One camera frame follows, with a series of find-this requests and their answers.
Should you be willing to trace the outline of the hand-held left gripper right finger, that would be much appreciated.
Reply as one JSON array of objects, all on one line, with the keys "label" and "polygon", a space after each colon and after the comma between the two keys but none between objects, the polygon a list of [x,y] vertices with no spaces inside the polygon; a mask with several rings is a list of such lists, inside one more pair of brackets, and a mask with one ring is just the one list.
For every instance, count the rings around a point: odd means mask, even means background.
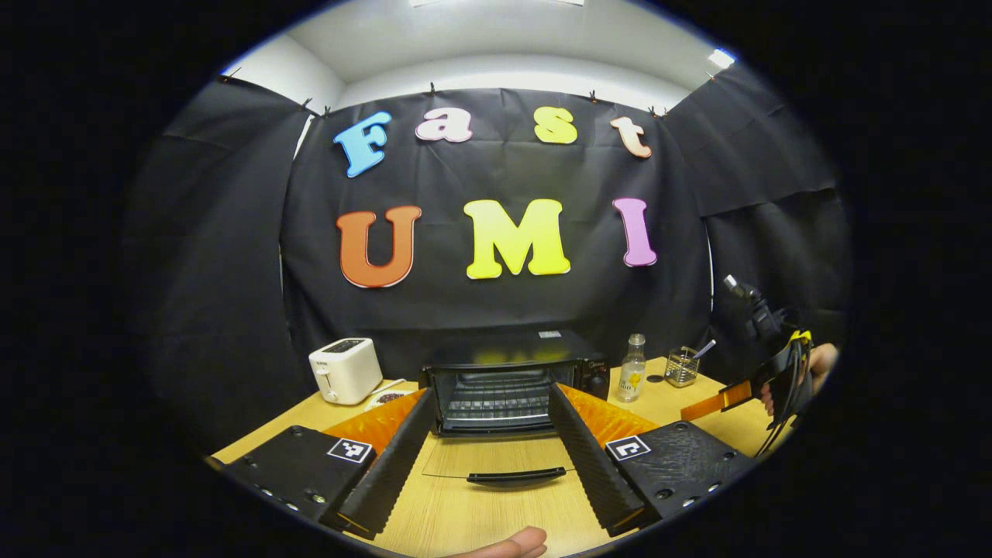
[{"label": "hand-held left gripper right finger", "polygon": [[548,413],[610,536],[671,523],[756,465],[691,422],[655,427],[563,384],[550,386]]}]

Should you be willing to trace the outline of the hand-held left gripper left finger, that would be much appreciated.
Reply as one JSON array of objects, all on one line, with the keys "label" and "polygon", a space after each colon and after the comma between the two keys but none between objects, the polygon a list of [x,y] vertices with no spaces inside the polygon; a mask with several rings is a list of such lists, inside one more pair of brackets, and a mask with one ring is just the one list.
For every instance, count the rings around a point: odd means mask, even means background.
[{"label": "hand-held left gripper left finger", "polygon": [[221,467],[247,490],[329,529],[385,529],[436,415],[423,388],[318,431],[287,427]]}]

